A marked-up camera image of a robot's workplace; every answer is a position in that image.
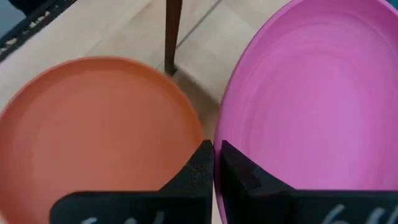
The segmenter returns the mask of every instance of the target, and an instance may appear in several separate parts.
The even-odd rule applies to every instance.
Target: chair leg
[[[174,65],[175,49],[177,48],[178,27],[180,26],[182,0],[166,2],[166,38],[164,68],[166,73],[173,75],[177,69]]]

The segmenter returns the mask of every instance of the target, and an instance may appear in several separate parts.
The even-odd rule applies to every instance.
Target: white writing
[[[94,224],[98,221],[96,217],[90,217],[83,220],[80,224]],[[157,212],[153,224],[162,224],[164,221],[164,212]],[[138,224],[137,220],[133,217],[128,218],[124,224]]]
[[[323,219],[322,224],[349,224],[346,221],[343,220],[335,220],[334,219],[337,217],[338,214],[340,214],[343,210],[345,209],[345,206],[342,204],[337,205],[335,208],[330,210],[328,215]],[[384,215],[386,210],[384,208],[375,208],[372,210],[372,212],[369,214],[367,221],[365,224],[379,224],[380,218]],[[394,211],[391,213],[388,221],[386,224],[395,224],[398,218],[398,206],[394,209]]]

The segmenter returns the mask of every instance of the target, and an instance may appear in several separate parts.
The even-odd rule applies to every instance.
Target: orange disc
[[[160,72],[120,58],[47,70],[0,117],[0,210],[49,223],[81,190],[159,190],[203,139],[195,111]]]

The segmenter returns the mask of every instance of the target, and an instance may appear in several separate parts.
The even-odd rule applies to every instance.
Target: pink disc
[[[227,140],[297,189],[397,190],[397,73],[387,1],[293,0],[235,68],[216,158]],[[220,194],[218,203],[225,222]]]

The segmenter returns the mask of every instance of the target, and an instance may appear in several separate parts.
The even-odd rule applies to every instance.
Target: dark wooden leg
[[[166,2],[166,38],[164,52],[164,69],[173,75],[177,69],[174,65],[175,49],[177,48],[178,27],[180,26],[182,0]]]

